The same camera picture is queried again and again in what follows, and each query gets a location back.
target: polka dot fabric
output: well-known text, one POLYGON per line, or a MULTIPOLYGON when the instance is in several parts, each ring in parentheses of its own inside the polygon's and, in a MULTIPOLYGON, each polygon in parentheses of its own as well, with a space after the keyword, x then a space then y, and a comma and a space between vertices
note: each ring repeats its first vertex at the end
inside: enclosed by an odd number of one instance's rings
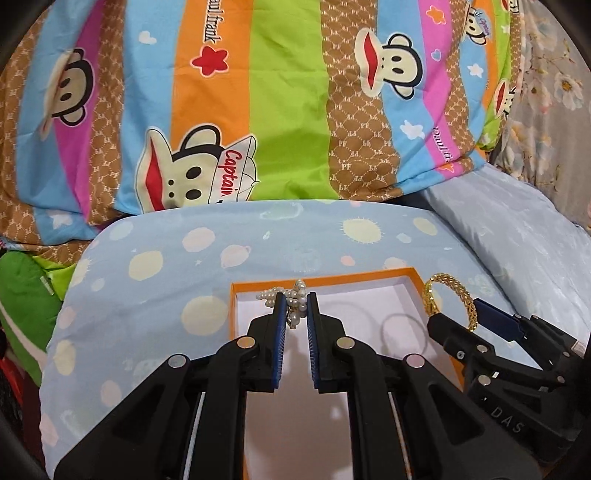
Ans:
MULTIPOLYGON (((513 312, 474 253, 425 210, 347 200, 240 202, 115 222, 79 262, 48 346, 41 410, 50 476, 168 356, 211 355, 228 340, 232 282, 406 265, 423 279, 446 267, 475 296, 513 312)), ((437 298, 446 314, 467 322, 451 291, 442 287, 437 298)), ((527 362, 518 348, 495 345, 527 362)))

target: red star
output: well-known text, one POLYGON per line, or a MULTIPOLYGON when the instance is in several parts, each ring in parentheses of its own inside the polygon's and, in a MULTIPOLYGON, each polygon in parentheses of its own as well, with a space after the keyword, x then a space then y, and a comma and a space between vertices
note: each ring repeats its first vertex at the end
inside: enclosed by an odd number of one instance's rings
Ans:
POLYGON ((209 77, 214 72, 225 72, 228 70, 228 64, 225 62, 227 56, 227 50, 214 50, 204 45, 201 48, 201 56, 191 60, 191 65, 197 69, 201 69, 204 77, 209 77))

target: light blue bedsheet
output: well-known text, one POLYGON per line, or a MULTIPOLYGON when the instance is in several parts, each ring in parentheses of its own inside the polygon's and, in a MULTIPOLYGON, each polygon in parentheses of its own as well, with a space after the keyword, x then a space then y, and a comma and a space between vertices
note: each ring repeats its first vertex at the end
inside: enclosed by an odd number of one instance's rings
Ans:
MULTIPOLYGON (((232 282, 334 275, 409 265, 423 280, 456 276, 513 309, 492 277, 435 214, 348 201, 244 202, 120 220, 85 252, 48 346, 41 431, 50 476, 59 460, 171 354, 210 355, 228 340, 232 282)), ((437 288, 443 311, 463 305, 437 288)), ((498 353, 532 364, 483 327, 498 353)))
POLYGON ((423 192, 473 248, 522 315, 587 344, 591 236, 539 190, 486 165, 423 192))

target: floral fabric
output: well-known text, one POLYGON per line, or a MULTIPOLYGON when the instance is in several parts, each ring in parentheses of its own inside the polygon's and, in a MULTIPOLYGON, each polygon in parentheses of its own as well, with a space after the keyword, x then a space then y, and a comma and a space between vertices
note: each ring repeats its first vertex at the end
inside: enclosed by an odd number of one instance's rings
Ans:
POLYGON ((591 231, 591 72, 538 0, 522 0, 523 77, 495 163, 591 231))

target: colorful striped blanket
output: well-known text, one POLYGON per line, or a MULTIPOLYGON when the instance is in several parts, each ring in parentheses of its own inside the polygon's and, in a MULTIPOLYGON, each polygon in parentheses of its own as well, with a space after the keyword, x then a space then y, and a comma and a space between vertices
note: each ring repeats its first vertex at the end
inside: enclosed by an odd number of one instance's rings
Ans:
POLYGON ((381 201, 485 162, 518 0, 57 0, 0 79, 0 236, 76 261, 122 215, 381 201))

